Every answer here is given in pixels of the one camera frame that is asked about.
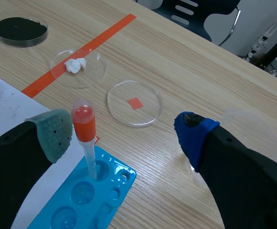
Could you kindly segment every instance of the small red square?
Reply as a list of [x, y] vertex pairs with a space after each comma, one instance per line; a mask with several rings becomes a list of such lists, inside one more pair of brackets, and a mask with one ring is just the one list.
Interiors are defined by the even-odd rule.
[[134, 110], [143, 107], [143, 104], [140, 102], [140, 100], [139, 100], [137, 97], [132, 98], [132, 99], [129, 99], [127, 102], [130, 104], [130, 106], [131, 106]]
[[98, 136], [96, 136], [96, 141], [95, 141], [94, 145], [98, 142], [99, 139], [100, 138]]

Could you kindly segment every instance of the wooden table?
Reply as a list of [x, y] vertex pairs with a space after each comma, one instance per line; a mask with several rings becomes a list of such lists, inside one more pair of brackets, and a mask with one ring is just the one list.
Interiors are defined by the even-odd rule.
[[[58, 50], [81, 47], [127, 14], [137, 16], [97, 49], [107, 63], [100, 84], [76, 90], [54, 82], [34, 99], [51, 109], [91, 100], [98, 145], [136, 169], [110, 228], [221, 229], [210, 192], [193, 182], [174, 117], [190, 110], [220, 119], [228, 108], [239, 108], [277, 133], [277, 78], [130, 0], [0, 0], [4, 10], [27, 10], [49, 24], [49, 37], [35, 47], [0, 43], [0, 78], [19, 90], [48, 71]], [[139, 80], [160, 93], [164, 108], [156, 123], [136, 129], [113, 119], [106, 97], [121, 79]]]

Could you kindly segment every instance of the black powder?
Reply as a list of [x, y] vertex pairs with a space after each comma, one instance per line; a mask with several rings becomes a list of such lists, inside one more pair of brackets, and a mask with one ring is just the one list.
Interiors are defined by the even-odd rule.
[[[0, 21], [0, 37], [13, 41], [21, 41], [20, 44], [23, 44], [22, 41], [29, 41], [39, 38], [46, 32], [46, 26], [41, 25], [39, 22], [35, 22], [25, 18], [6, 18]], [[38, 43], [44, 41], [46, 36], [47, 34], [45, 35], [45, 37], [42, 37], [42, 39]], [[30, 43], [29, 45], [26, 44], [23, 46], [33, 46], [38, 43]]]

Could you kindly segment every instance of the dropper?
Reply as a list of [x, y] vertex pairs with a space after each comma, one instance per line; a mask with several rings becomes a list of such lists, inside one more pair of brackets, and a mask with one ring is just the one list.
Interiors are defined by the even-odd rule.
[[80, 99], [72, 108], [72, 120], [79, 144], [84, 148], [88, 174], [97, 180], [94, 144], [96, 142], [95, 114], [92, 103]]

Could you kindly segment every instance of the petri dish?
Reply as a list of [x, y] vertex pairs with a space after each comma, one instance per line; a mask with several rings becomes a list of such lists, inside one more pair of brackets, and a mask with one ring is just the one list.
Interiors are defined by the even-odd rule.
[[277, 162], [277, 135], [254, 113], [229, 109], [223, 115], [221, 126], [247, 148]]
[[107, 94], [110, 113], [120, 123], [145, 127], [162, 113], [162, 99], [153, 88], [133, 80], [116, 83]]
[[0, 13], [0, 23], [2, 21], [6, 21], [6, 20], [10, 20], [10, 19], [14, 19], [14, 18], [21, 18], [21, 19], [28, 19], [30, 21], [33, 22], [37, 22], [38, 24], [34, 24], [33, 27], [33, 31], [36, 31], [36, 25], [40, 26], [38, 27], [38, 32], [32, 34], [29, 31], [29, 28], [31, 28], [31, 25], [23, 25], [22, 23], [19, 23], [18, 21], [12, 21], [10, 23], [8, 23], [5, 26], [6, 31], [8, 31], [8, 36], [11, 36], [10, 34], [12, 34], [12, 37], [14, 37], [15, 34], [21, 34], [23, 35], [23, 33], [25, 31], [28, 31], [27, 34], [25, 35], [25, 37], [29, 37], [29, 39], [26, 39], [25, 37], [22, 38], [19, 36], [19, 38], [16, 39], [8, 39], [6, 37], [3, 37], [2, 35], [0, 35], [0, 41], [4, 44], [7, 45], [11, 45], [11, 46], [16, 46], [16, 47], [31, 47], [31, 46], [35, 46], [37, 44], [40, 44], [41, 42], [43, 42], [48, 35], [48, 24], [45, 20], [40, 19], [38, 16], [33, 15], [30, 12], [25, 12], [25, 11], [18, 11], [18, 10], [14, 10], [14, 11], [5, 11], [5, 12], [1, 12]]
[[[85, 69], [77, 73], [66, 71], [64, 63], [68, 59], [85, 58]], [[52, 76], [67, 88], [87, 88], [101, 82], [106, 73], [106, 63], [96, 51], [66, 49], [58, 52], [49, 62]]]

